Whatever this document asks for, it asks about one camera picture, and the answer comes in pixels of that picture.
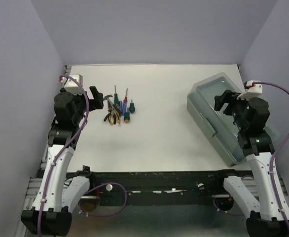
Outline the aluminium extrusion frame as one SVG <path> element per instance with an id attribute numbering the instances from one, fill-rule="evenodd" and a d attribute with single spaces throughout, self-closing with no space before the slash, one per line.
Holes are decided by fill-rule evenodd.
<path id="1" fill-rule="evenodd" d="M 39 192 L 42 177 L 43 177 L 46 163 L 47 163 L 47 150 L 48 150 L 48 146 L 46 145 L 41 162 L 40 162 L 40 167 L 35 177 L 34 178 L 31 177 L 29 180 L 22 210 L 30 210 L 32 208 L 33 202 Z M 19 219 L 15 237 L 32 237 L 32 236 L 33 235 L 31 235 L 31 233 L 28 231 L 25 225 L 21 222 L 21 219 Z"/>

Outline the small claw hammer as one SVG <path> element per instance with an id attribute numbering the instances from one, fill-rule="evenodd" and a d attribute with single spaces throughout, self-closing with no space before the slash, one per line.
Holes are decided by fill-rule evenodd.
<path id="1" fill-rule="evenodd" d="M 119 115 L 122 115 L 121 110 L 110 100 L 110 98 L 111 98 L 112 96 L 113 96 L 112 94 L 106 95 L 106 96 L 103 97 L 103 100 L 107 100 L 107 101 L 111 104 L 112 108 L 113 108 Z"/>

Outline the red blue screwdriver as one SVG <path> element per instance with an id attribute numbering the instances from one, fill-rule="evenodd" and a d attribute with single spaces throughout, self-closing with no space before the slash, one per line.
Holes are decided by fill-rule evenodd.
<path id="1" fill-rule="evenodd" d="M 126 89 L 125 97 L 124 97 L 124 100 L 123 100 L 123 109 L 124 110 L 127 109 L 127 96 L 128 96 L 128 89 Z"/>

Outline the grey translucent tool box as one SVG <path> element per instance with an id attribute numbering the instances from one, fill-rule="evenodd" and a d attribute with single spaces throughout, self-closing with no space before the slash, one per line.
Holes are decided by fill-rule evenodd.
<path id="1" fill-rule="evenodd" d="M 187 95 L 187 110 L 200 127 L 211 145 L 228 166 L 246 161 L 250 154 L 275 151 L 274 140 L 279 135 L 267 126 L 270 116 L 269 104 L 260 96 L 248 100 L 244 110 L 244 123 L 234 123 L 232 116 L 226 116 L 224 104 L 220 111 L 214 110 L 215 96 L 225 90 L 242 91 L 225 74 L 219 73 L 195 83 Z"/>

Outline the blue handled screwdriver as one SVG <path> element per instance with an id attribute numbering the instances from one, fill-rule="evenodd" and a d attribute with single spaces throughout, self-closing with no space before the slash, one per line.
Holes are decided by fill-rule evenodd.
<path id="1" fill-rule="evenodd" d="M 123 115 L 123 102 L 122 101 L 119 101 L 119 109 L 121 111 L 121 116 Z"/>

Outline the black mounting rail base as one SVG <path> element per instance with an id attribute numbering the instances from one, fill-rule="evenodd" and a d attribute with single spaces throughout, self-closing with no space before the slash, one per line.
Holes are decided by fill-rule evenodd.
<path id="1" fill-rule="evenodd" d="M 88 168 L 67 173 L 67 178 L 83 176 L 90 180 L 90 188 L 111 183 L 92 191 L 100 195 L 101 206 L 161 206 L 212 205 L 214 196 L 227 196 L 223 180 L 228 176 L 251 175 L 249 170 L 223 169 L 217 171 L 171 172 L 91 172 Z"/>

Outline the yellow black pliers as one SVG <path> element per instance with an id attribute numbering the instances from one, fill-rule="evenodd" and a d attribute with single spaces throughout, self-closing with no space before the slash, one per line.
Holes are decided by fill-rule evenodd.
<path id="1" fill-rule="evenodd" d="M 120 124 L 120 116 L 111 105 L 108 105 L 108 113 L 103 121 L 109 122 L 110 125 Z"/>

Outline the green orange stubby screwdriver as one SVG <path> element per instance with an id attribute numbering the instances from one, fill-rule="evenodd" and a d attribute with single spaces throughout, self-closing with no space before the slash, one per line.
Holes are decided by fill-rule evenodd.
<path id="1" fill-rule="evenodd" d="M 125 123 L 129 123 L 130 122 L 130 112 L 129 112 L 129 108 L 127 108 L 125 114 L 124 114 L 124 122 Z"/>

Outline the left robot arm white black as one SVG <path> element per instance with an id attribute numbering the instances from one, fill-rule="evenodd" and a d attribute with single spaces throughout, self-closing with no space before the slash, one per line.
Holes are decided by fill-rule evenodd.
<path id="1" fill-rule="evenodd" d="M 64 187 L 68 166 L 86 125 L 86 115 L 104 107 L 103 94 L 91 86 L 93 99 L 65 89 L 54 97 L 55 118 L 48 133 L 47 164 L 31 209 L 23 210 L 21 221 L 33 235 L 65 237 L 72 224 L 72 213 L 81 197 L 95 192 L 89 169 L 78 171 Z"/>

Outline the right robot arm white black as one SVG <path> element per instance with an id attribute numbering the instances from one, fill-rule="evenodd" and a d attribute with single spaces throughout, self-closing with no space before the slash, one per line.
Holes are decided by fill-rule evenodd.
<path id="1" fill-rule="evenodd" d="M 226 90 L 215 96 L 214 110 L 226 105 L 223 113 L 233 117 L 239 129 L 238 144 L 251 168 L 258 198 L 238 176 L 216 178 L 214 189 L 232 195 L 246 218 L 249 236 L 289 237 L 289 207 L 276 170 L 276 152 L 264 129 L 270 116 L 269 104 L 257 97 L 242 99 L 241 95 Z"/>

